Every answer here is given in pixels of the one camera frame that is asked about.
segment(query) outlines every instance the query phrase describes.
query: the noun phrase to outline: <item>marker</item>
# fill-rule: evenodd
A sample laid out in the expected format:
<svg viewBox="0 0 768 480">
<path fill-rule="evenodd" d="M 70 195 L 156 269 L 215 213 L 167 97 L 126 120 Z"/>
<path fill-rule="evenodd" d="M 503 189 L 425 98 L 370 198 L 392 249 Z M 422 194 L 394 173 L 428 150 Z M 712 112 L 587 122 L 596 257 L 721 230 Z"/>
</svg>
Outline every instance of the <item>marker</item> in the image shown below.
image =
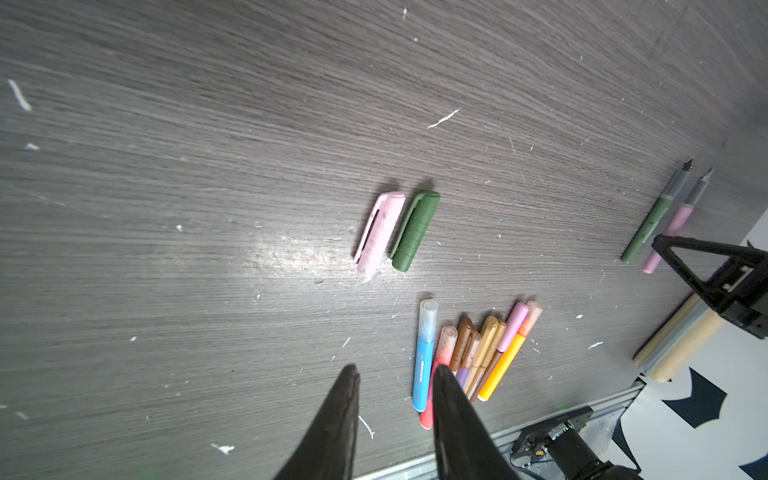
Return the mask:
<svg viewBox="0 0 768 480">
<path fill-rule="evenodd" d="M 685 223 L 688 221 L 688 217 L 690 217 L 690 215 L 694 212 L 694 207 L 701 198 L 701 194 L 703 194 L 707 187 L 709 187 L 710 177 L 712 177 L 713 171 L 714 167 L 710 168 L 709 171 L 706 172 L 698 182 L 696 182 L 694 187 L 690 190 L 688 197 L 677 208 L 677 211 L 672 216 L 672 220 L 670 220 L 669 225 L 667 225 L 667 228 L 664 230 L 662 235 L 667 235 L 668 237 L 676 237 L 680 230 L 683 229 Z M 645 260 L 643 271 L 649 274 L 653 273 L 656 270 L 656 267 L 659 266 L 660 262 L 661 255 L 659 255 L 656 250 L 652 250 L 650 255 L 648 255 L 648 260 Z"/>
<path fill-rule="evenodd" d="M 485 353 L 485 356 L 483 357 L 482 362 L 480 363 L 480 368 L 478 369 L 477 375 L 475 375 L 475 380 L 472 382 L 474 384 L 472 388 L 475 391 L 472 393 L 472 396 L 469 398 L 470 403 L 474 403 L 475 400 L 478 398 L 478 393 L 480 393 L 480 388 L 482 387 L 483 379 L 485 378 L 485 373 L 486 372 L 490 373 L 488 371 L 488 366 L 491 365 L 491 360 L 493 359 L 494 353 L 496 353 L 498 344 L 501 342 L 502 337 L 504 336 L 504 333 L 506 331 L 507 331 L 507 323 L 499 320 L 498 328 L 496 329 L 496 334 L 493 336 L 491 345 L 488 347 L 488 351 Z"/>
<path fill-rule="evenodd" d="M 478 331 L 472 330 L 472 341 L 467 345 L 467 350 L 464 351 L 464 356 L 462 357 L 461 369 L 456 373 L 456 381 L 458 382 L 458 386 L 462 388 L 464 387 L 464 384 L 467 383 L 469 369 L 472 368 L 472 363 L 475 361 L 475 355 L 477 355 L 478 349 L 480 348 L 480 338 Z"/>
<path fill-rule="evenodd" d="M 458 323 L 458 340 L 456 340 L 456 348 L 453 350 L 453 357 L 451 357 L 450 369 L 455 375 L 458 373 L 458 369 L 461 368 L 462 358 L 464 358 L 464 351 L 467 350 L 469 339 L 472 338 L 472 332 L 475 331 L 475 325 L 467 316 L 462 317 L 462 321 Z"/>
<path fill-rule="evenodd" d="M 509 348 L 506 352 L 504 352 L 504 355 L 502 355 L 501 359 L 498 361 L 498 364 L 493 369 L 493 372 L 491 372 L 491 374 L 488 376 L 488 381 L 485 382 L 485 385 L 483 385 L 482 389 L 480 390 L 480 393 L 478 394 L 478 399 L 480 399 L 480 401 L 485 402 L 491 399 L 491 395 L 493 395 L 493 392 L 496 390 L 498 383 L 501 382 L 502 377 L 507 372 L 507 369 L 509 369 L 509 366 L 512 364 L 512 360 L 514 360 L 517 356 L 518 352 L 520 351 L 520 347 L 522 347 L 523 343 L 525 343 L 525 339 L 528 338 L 528 334 L 531 332 L 534 323 L 536 323 L 536 320 L 538 320 L 540 315 L 541 305 L 534 302 L 533 300 L 529 300 L 528 316 L 525 318 L 525 321 L 522 323 L 522 325 L 520 325 L 520 330 L 518 330 L 518 332 L 515 334 L 515 338 L 512 339 Z"/>
<path fill-rule="evenodd" d="M 427 232 L 432 216 L 435 215 L 439 201 L 440 194 L 431 190 L 423 191 L 413 199 L 389 254 L 392 266 L 397 270 L 407 272 L 411 267 L 413 257 L 416 256 L 416 251 Z"/>
<path fill-rule="evenodd" d="M 440 340 L 437 343 L 437 350 L 435 351 L 435 364 L 432 365 L 432 378 L 429 382 L 429 395 L 427 396 L 427 408 L 419 416 L 419 422 L 422 427 L 429 430 L 432 427 L 432 382 L 435 378 L 435 370 L 438 365 L 448 365 L 451 362 L 451 355 L 456 347 L 456 340 L 458 339 L 458 330 L 453 326 L 444 326 L 440 332 Z"/>
<path fill-rule="evenodd" d="M 475 388 L 476 384 L 478 370 L 485 358 L 485 354 L 488 353 L 488 348 L 491 346 L 496 330 L 498 330 L 498 319 L 491 315 L 485 319 L 485 323 L 483 323 L 482 331 L 480 332 L 480 347 L 478 347 L 478 352 L 475 354 L 475 360 L 472 362 L 472 366 L 469 367 L 469 376 L 464 383 L 464 393 L 467 394 L 467 397 L 472 395 L 472 390 Z"/>
<path fill-rule="evenodd" d="M 416 344 L 416 368 L 413 373 L 413 408 L 417 412 L 427 408 L 436 325 L 437 302 L 423 300 L 419 306 L 419 342 Z"/>
<path fill-rule="evenodd" d="M 631 263 L 643 248 L 646 240 L 648 240 L 648 237 L 650 237 L 656 229 L 656 226 L 659 224 L 659 220 L 661 220 L 667 210 L 670 209 L 672 202 L 674 202 L 674 198 L 680 193 L 685 182 L 688 181 L 688 177 L 690 177 L 690 168 L 693 165 L 694 159 L 691 158 L 689 161 L 685 162 L 683 168 L 678 170 L 674 177 L 672 177 L 670 183 L 667 184 L 667 188 L 665 188 L 661 195 L 656 199 L 654 207 L 650 209 L 650 212 L 648 212 L 645 220 L 643 220 L 642 225 L 640 225 L 640 228 L 637 229 L 634 237 L 632 237 L 632 241 L 627 245 L 627 249 L 621 255 L 622 262 Z"/>
<path fill-rule="evenodd" d="M 496 364 L 498 364 L 498 362 L 502 359 L 502 356 L 504 355 L 504 353 L 509 348 L 509 344 L 512 342 L 512 339 L 515 338 L 515 334 L 518 332 L 518 329 L 520 328 L 520 325 L 523 323 L 523 320 L 525 320 L 526 315 L 528 315 L 528 307 L 523 302 L 517 302 L 515 304 L 515 307 L 509 313 L 509 317 L 507 318 L 507 329 L 506 331 L 504 331 L 504 336 L 502 337 L 502 340 L 498 343 L 498 346 L 496 347 L 496 351 L 494 352 L 493 357 L 491 358 L 491 362 L 488 364 L 488 368 L 485 370 L 485 375 L 483 376 L 482 384 L 478 386 L 478 389 L 480 389 L 481 391 L 483 388 L 485 388 L 485 385 L 488 384 L 488 379 L 491 378 L 491 373 L 493 373 L 496 370 Z M 485 401 L 484 398 L 480 397 L 480 395 L 478 395 L 478 398 L 483 402 Z"/>
<path fill-rule="evenodd" d="M 397 217 L 400 216 L 402 206 L 405 204 L 406 195 L 403 192 L 387 192 L 376 199 L 355 253 L 357 271 L 365 278 L 371 278 L 376 274 L 384 257 L 386 244 L 395 229 Z"/>
</svg>

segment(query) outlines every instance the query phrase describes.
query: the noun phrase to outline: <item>clear highlighter cap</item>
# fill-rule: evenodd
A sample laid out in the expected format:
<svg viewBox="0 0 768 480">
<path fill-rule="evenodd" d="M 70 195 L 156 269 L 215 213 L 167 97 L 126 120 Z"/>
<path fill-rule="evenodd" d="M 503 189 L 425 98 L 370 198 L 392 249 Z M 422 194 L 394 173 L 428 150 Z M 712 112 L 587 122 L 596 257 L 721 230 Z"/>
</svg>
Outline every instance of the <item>clear highlighter cap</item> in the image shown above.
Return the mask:
<svg viewBox="0 0 768 480">
<path fill-rule="evenodd" d="M 435 328 L 437 328 L 437 302 L 423 300 L 419 306 L 419 339 L 422 342 L 435 342 Z"/>
</svg>

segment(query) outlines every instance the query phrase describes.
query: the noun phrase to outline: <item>green pen barrel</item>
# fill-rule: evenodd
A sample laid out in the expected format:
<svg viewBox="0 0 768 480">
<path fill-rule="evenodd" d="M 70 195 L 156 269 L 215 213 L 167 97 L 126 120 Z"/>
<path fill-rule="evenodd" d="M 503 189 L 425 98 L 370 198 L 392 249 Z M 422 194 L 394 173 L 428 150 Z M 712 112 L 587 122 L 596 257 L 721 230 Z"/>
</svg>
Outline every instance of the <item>green pen barrel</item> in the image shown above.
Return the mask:
<svg viewBox="0 0 768 480">
<path fill-rule="evenodd" d="M 439 202 L 440 194 L 435 191 L 421 192 L 413 200 L 408 216 L 400 228 L 398 240 L 392 248 L 392 266 L 397 270 L 407 272 L 411 267 Z"/>
<path fill-rule="evenodd" d="M 650 209 L 648 215 L 643 220 L 643 224 L 637 229 L 637 233 L 632 238 L 632 241 L 627 245 L 627 249 L 624 254 L 621 255 L 621 261 L 624 263 L 631 263 L 637 256 L 640 250 L 643 249 L 648 237 L 656 230 L 656 227 L 661 222 L 661 218 L 672 206 L 673 200 L 670 198 L 659 197 L 654 204 L 654 207 Z"/>
</svg>

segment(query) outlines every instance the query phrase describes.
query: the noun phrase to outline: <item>pink fountain pen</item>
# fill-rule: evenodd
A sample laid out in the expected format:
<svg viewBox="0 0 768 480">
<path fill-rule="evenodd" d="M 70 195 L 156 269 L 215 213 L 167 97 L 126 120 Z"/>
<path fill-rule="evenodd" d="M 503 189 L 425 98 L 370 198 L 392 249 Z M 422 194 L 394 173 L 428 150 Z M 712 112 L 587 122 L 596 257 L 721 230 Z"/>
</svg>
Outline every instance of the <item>pink fountain pen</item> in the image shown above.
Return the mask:
<svg viewBox="0 0 768 480">
<path fill-rule="evenodd" d="M 712 177 L 713 171 L 714 168 L 710 168 L 709 171 L 706 172 L 698 182 L 696 182 L 694 188 L 690 190 L 688 198 L 686 198 L 685 201 L 677 208 L 677 211 L 672 216 L 672 220 L 670 220 L 670 223 L 667 225 L 667 229 L 664 230 L 662 235 L 667 235 L 668 237 L 676 237 L 677 232 L 683 229 L 685 222 L 688 221 L 688 217 L 690 217 L 690 215 L 694 212 L 694 206 L 696 205 L 696 202 L 699 201 L 701 194 L 703 194 L 704 190 L 706 190 L 707 186 L 709 186 L 710 177 Z M 661 255 L 656 253 L 656 250 L 652 250 L 650 255 L 648 255 L 648 260 L 645 260 L 643 271 L 645 273 L 653 273 L 656 270 L 656 267 L 659 266 L 660 262 Z"/>
</svg>

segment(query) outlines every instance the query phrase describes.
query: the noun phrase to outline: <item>white paint mark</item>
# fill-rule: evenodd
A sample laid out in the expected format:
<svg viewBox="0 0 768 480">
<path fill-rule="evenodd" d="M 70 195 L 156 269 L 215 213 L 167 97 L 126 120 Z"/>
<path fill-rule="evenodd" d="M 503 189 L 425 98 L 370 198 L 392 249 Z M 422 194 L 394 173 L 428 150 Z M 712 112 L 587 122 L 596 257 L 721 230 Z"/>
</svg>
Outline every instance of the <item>white paint mark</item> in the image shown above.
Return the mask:
<svg viewBox="0 0 768 480">
<path fill-rule="evenodd" d="M 370 433 L 370 434 L 371 434 L 371 440 L 373 440 L 373 434 L 374 434 L 374 433 L 376 433 L 376 432 L 374 432 L 373 430 L 371 430 L 371 427 L 369 427 L 369 426 L 368 426 L 368 424 L 366 423 L 366 421 L 365 421 L 365 420 L 363 420 L 363 419 L 362 419 L 362 417 L 361 417 L 360 415 L 358 415 L 358 416 L 357 416 L 357 418 L 358 418 L 358 419 L 360 419 L 360 422 L 362 422 L 362 424 L 366 426 L 366 428 L 368 429 L 368 433 Z"/>
<path fill-rule="evenodd" d="M 13 96 L 16 97 L 16 101 L 18 104 L 24 108 L 26 111 L 32 111 L 32 106 L 29 104 L 26 98 L 24 98 L 24 92 L 22 92 L 21 88 L 18 87 L 15 81 L 8 79 L 8 84 L 11 85 L 11 90 L 13 90 Z"/>
<path fill-rule="evenodd" d="M 450 117 L 452 117 L 452 116 L 453 116 L 453 115 L 454 115 L 454 114 L 455 114 L 457 111 L 459 111 L 459 110 L 461 110 L 461 109 L 462 109 L 461 107 L 459 107 L 459 108 L 456 108 L 454 111 L 452 111 L 451 113 L 447 114 L 446 116 L 444 116 L 443 118 L 441 118 L 440 120 L 438 120 L 436 124 L 433 124 L 433 125 L 429 125 L 427 128 L 437 127 L 438 125 L 440 125 L 442 122 L 444 122 L 444 121 L 448 120 L 448 119 L 449 119 Z"/>
<path fill-rule="evenodd" d="M 215 443 L 211 443 L 210 446 L 214 447 L 215 449 L 219 450 L 221 453 L 225 455 L 229 455 L 230 452 L 232 452 L 235 449 L 234 445 L 222 445 L 220 447 Z"/>
</svg>

